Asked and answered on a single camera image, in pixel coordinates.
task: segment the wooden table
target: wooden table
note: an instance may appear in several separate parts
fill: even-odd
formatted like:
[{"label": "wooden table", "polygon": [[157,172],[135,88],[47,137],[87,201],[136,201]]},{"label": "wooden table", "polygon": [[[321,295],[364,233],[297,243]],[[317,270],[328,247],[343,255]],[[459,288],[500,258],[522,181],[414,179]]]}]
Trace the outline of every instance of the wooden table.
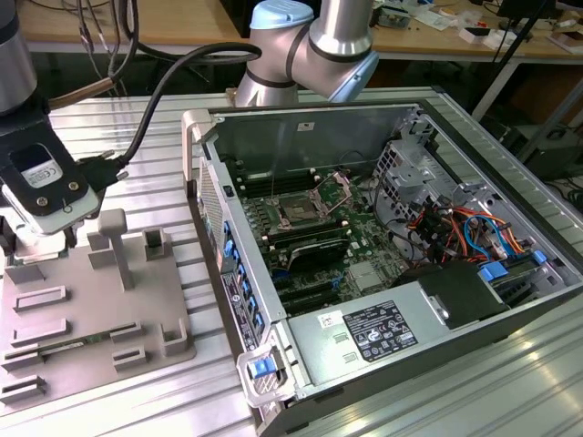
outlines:
[{"label": "wooden table", "polygon": [[[44,5],[60,7],[59,0],[36,0]],[[98,5],[105,0],[93,0]],[[241,41],[237,30],[219,0],[138,0],[140,41],[160,50],[186,53],[207,43]],[[461,0],[449,8],[456,12],[477,10],[491,27],[497,27],[500,18],[482,6]],[[113,38],[108,6],[96,9],[106,39]],[[18,14],[30,49],[37,52],[83,52],[80,44],[77,18],[64,11],[52,11],[19,0]],[[87,22],[95,32],[92,22]],[[458,36],[457,29],[437,31],[423,23],[412,21],[410,30],[374,29],[374,45],[382,59],[431,60],[459,62],[490,62],[494,51],[481,45],[471,45]],[[504,85],[523,63],[582,64],[583,56],[573,56],[551,43],[548,31],[535,30],[535,37],[524,43],[514,58],[486,93],[474,116],[480,118],[494,102]],[[97,43],[96,49],[103,51]]]}]

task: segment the circuit board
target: circuit board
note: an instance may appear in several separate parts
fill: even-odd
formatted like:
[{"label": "circuit board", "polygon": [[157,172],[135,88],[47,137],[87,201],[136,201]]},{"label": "circuit board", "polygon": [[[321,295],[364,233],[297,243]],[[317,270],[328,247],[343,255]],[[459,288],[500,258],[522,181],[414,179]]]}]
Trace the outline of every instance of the circuit board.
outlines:
[{"label": "circuit board", "polygon": [[[386,230],[376,221],[363,191],[348,179],[344,180],[347,187],[332,179],[321,184],[317,188],[318,201],[314,201],[314,190],[242,200],[254,237],[260,244],[267,233],[284,234],[290,229],[347,222],[343,239],[347,240],[348,249],[341,259],[321,269],[290,272],[276,267],[265,257],[283,306],[293,315],[317,309],[320,302],[324,302],[322,306],[332,305],[386,290],[409,267],[388,239]],[[322,213],[326,209],[332,212]]]}]

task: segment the power supply label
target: power supply label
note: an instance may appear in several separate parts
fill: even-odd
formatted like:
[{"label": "power supply label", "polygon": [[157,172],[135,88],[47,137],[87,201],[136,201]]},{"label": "power supply label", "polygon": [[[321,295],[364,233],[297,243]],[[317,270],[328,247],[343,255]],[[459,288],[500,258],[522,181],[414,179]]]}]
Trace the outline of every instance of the power supply label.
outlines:
[{"label": "power supply label", "polygon": [[415,335],[392,300],[346,314],[344,322],[363,359],[368,362],[417,344]]}]

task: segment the workbench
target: workbench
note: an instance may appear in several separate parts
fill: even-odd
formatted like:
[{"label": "workbench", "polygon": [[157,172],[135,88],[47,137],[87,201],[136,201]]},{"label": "workbench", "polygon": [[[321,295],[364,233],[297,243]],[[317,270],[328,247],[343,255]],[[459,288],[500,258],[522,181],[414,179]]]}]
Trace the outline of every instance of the workbench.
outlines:
[{"label": "workbench", "polygon": [[[459,106],[431,88],[365,91],[360,99],[426,98],[455,122]],[[322,101],[302,92],[301,101]],[[51,115],[74,158],[128,147],[148,99],[94,99]],[[81,392],[0,418],[3,437],[27,435],[255,435],[234,357],[220,319],[199,238],[182,183],[180,118],[197,107],[222,107],[223,95],[165,97],[152,119],[129,177],[110,187],[103,209],[123,208],[128,234],[160,226],[170,235],[197,355],[159,371]],[[477,135],[476,122],[459,126]],[[494,153],[482,140],[484,156]],[[499,169],[505,157],[492,163]],[[583,221],[554,212],[558,197],[520,172],[505,173],[537,205],[549,224],[583,251]],[[567,219],[578,223],[570,226]],[[79,244],[95,230],[90,220]],[[583,432],[583,297],[548,313],[509,339],[470,353],[416,379],[357,402],[298,430],[294,436],[371,435],[580,435]]]},{"label": "workbench", "polygon": [[[60,7],[58,0],[38,0],[44,5]],[[139,0],[140,41],[159,50],[184,54],[208,43],[241,41],[237,30],[220,4],[220,0]],[[483,20],[498,28],[500,18],[482,6],[461,0],[448,6],[456,12],[477,10]],[[107,6],[96,9],[106,39],[113,41],[113,30]],[[77,18],[65,11],[47,10],[27,0],[20,0],[18,14],[31,51],[45,53],[84,53],[80,43]],[[92,32],[95,28],[88,21]],[[374,31],[373,49],[382,59],[491,62],[494,51],[482,45],[471,45],[458,36],[457,29],[442,32],[413,20],[410,30],[378,27]],[[534,38],[524,43],[490,87],[475,112],[480,119],[492,105],[518,66],[530,64],[583,65],[583,56],[574,56],[547,39],[549,31],[535,30]],[[96,50],[103,48],[95,36]],[[121,52],[127,50],[122,46]]]}]

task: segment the slotted aluminum surface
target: slotted aluminum surface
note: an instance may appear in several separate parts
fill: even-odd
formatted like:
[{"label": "slotted aluminum surface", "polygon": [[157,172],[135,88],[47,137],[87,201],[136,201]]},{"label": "slotted aluminum surface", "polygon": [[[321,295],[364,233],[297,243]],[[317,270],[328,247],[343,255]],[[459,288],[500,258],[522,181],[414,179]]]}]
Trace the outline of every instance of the slotted aluminum surface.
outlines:
[{"label": "slotted aluminum surface", "polygon": [[[484,146],[483,153],[491,154],[499,171],[510,165],[503,151],[492,148],[492,138],[461,117],[448,97],[431,88],[368,90],[360,97],[387,98],[428,99],[472,144]],[[310,94],[301,99],[321,101]],[[58,111],[52,119],[76,158],[122,151],[146,103],[146,98],[90,100]],[[130,178],[112,187],[104,203],[105,209],[126,209],[131,232],[162,226],[170,234],[196,339],[195,359],[3,417],[0,435],[255,435],[180,173],[182,112],[224,106],[225,100],[216,95],[162,99],[142,149],[129,166]],[[473,176],[463,163],[453,164],[468,172],[465,178]],[[519,169],[506,168],[515,187],[538,201],[549,222],[572,233],[575,247],[583,249],[577,214],[561,213],[555,205],[560,200]],[[87,223],[81,239],[95,226]],[[510,339],[358,402],[294,435],[581,435],[581,362],[583,299],[577,299]]]}]

